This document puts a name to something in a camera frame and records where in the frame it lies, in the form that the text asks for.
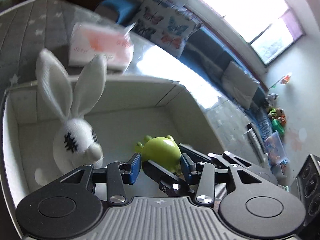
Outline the clear plastic toy bin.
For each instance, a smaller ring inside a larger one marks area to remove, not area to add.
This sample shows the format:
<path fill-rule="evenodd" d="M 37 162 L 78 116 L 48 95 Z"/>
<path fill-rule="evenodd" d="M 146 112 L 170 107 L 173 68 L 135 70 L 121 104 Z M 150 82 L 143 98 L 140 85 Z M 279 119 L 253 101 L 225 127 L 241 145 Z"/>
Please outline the clear plastic toy bin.
<path fill-rule="evenodd" d="M 268 155 L 268 161 L 271 166 L 279 165 L 283 172 L 286 170 L 289 163 L 284 146 L 278 131 L 275 131 L 271 136 L 264 140 L 264 145 Z"/>

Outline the white knitted rabbit toy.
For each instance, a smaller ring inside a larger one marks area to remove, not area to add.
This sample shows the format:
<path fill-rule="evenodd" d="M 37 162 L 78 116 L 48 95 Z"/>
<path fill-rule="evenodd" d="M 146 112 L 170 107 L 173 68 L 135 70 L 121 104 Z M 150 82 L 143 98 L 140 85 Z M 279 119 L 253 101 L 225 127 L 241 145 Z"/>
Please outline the white knitted rabbit toy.
<path fill-rule="evenodd" d="M 46 105 L 60 119 L 53 140 L 53 158 L 62 174 L 90 164 L 102 168 L 104 154 L 93 127 L 84 119 L 101 98 L 106 84 L 107 59 L 98 54 L 84 66 L 75 85 L 67 70 L 48 49 L 36 61 L 37 88 Z"/>

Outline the green rubber pig toy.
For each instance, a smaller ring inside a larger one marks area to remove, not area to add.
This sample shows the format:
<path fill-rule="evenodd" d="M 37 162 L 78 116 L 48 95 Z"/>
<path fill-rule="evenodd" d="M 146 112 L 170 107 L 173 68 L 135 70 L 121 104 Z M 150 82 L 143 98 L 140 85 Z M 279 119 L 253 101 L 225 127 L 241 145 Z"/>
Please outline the green rubber pig toy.
<path fill-rule="evenodd" d="M 181 151 L 171 135 L 155 138 L 146 135 L 144 144 L 136 142 L 135 151 L 141 154 L 142 162 L 151 160 L 172 173 L 180 169 Z"/>

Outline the dark cardboard storage box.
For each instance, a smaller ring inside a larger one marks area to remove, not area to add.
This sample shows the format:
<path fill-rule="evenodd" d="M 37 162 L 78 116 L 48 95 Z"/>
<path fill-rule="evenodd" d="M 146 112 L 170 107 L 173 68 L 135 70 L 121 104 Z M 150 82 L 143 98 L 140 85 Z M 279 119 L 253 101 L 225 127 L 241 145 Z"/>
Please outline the dark cardboard storage box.
<path fill-rule="evenodd" d="M 147 76 L 108 77 L 95 107 L 85 115 L 104 152 L 104 165 L 127 161 L 146 135 L 171 135 L 202 153 L 222 152 L 206 111 L 221 94 L 206 81 L 191 84 Z M 60 120 L 36 82 L 9 88 L 1 104 L 1 185 L 16 230 L 15 210 L 29 193 L 61 176 L 53 158 Z M 222 239 L 225 228 L 212 210 L 185 198 L 166 200 L 140 173 L 127 186 L 132 203 L 113 208 L 85 239 Z"/>

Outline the window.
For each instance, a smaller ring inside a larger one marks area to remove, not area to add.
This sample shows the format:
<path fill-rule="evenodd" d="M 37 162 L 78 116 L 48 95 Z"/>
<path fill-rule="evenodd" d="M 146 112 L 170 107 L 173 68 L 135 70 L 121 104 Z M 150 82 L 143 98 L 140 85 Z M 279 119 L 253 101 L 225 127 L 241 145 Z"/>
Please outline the window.
<path fill-rule="evenodd" d="M 304 35 L 285 0 L 189 0 L 187 5 L 226 40 L 240 38 L 265 66 Z"/>

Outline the grey cushion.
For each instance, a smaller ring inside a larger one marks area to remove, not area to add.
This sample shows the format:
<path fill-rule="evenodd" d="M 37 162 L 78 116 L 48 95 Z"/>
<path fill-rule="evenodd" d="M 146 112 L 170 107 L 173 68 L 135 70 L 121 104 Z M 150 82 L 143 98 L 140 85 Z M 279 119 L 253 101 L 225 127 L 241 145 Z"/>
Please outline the grey cushion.
<path fill-rule="evenodd" d="M 244 109 L 249 110 L 260 82 L 234 61 L 223 72 L 221 81 L 224 90 Z"/>

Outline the small plush toys pile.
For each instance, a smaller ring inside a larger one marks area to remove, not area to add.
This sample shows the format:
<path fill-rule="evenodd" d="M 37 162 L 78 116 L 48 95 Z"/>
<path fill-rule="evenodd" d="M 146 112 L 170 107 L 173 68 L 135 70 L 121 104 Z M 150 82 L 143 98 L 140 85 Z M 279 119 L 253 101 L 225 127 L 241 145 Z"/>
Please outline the small plush toys pile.
<path fill-rule="evenodd" d="M 271 121 L 272 128 L 277 131 L 282 137 L 285 134 L 285 125 L 287 123 L 286 115 L 283 109 L 276 107 L 278 94 L 271 93 L 265 98 L 264 107 L 267 111 L 267 116 Z"/>

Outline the blue sofa bench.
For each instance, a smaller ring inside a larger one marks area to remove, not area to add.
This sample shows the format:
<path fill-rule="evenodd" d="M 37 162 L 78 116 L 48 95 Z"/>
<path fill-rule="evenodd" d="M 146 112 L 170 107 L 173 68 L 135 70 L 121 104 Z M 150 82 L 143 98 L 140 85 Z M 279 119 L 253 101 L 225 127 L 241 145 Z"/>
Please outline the blue sofa bench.
<path fill-rule="evenodd" d="M 179 58 L 192 70 L 192 79 L 200 78 L 197 85 L 204 102 L 214 101 L 207 111 L 213 122 L 214 137 L 203 140 L 197 135 L 193 142 L 185 144 L 202 153 L 222 154 L 229 151 L 247 161 L 270 170 L 264 140 L 273 134 L 271 122 L 264 107 L 265 91 L 258 87 L 249 110 L 244 109 L 222 87 L 221 77 L 231 61 L 236 62 L 244 71 L 250 73 L 241 60 L 208 28 L 202 27 L 188 38 L 184 51 Z M 260 160 L 247 137 L 247 124 L 252 123 L 265 152 L 265 162 Z"/>

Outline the pink tissue pack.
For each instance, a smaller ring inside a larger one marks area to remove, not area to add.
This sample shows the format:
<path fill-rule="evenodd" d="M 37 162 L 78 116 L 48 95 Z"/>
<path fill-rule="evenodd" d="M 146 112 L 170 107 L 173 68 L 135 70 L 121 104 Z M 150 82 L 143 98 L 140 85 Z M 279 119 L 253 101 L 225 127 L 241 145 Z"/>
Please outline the pink tissue pack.
<path fill-rule="evenodd" d="M 130 31 L 125 28 L 78 22 L 74 25 L 69 45 L 69 66 L 83 67 L 97 54 L 103 54 L 108 69 L 124 72 L 133 59 L 134 45 Z"/>

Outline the butterfly print pillow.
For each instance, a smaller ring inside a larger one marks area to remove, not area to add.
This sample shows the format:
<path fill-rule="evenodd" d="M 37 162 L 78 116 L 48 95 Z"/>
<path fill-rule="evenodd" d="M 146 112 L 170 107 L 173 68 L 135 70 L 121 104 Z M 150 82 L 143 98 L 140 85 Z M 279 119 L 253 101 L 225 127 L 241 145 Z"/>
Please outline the butterfly print pillow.
<path fill-rule="evenodd" d="M 133 31 L 180 58 L 188 38 L 202 26 L 202 21 L 184 7 L 170 0 L 143 0 L 130 22 Z"/>

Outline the grey remote control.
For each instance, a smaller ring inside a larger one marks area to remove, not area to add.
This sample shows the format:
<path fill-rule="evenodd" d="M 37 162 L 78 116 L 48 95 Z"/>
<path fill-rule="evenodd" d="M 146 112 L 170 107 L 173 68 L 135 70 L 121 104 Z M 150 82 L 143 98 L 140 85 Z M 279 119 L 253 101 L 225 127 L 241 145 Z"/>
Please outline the grey remote control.
<path fill-rule="evenodd" d="M 246 134 L 260 160 L 260 163 L 264 163 L 266 155 L 252 123 L 247 124 Z"/>

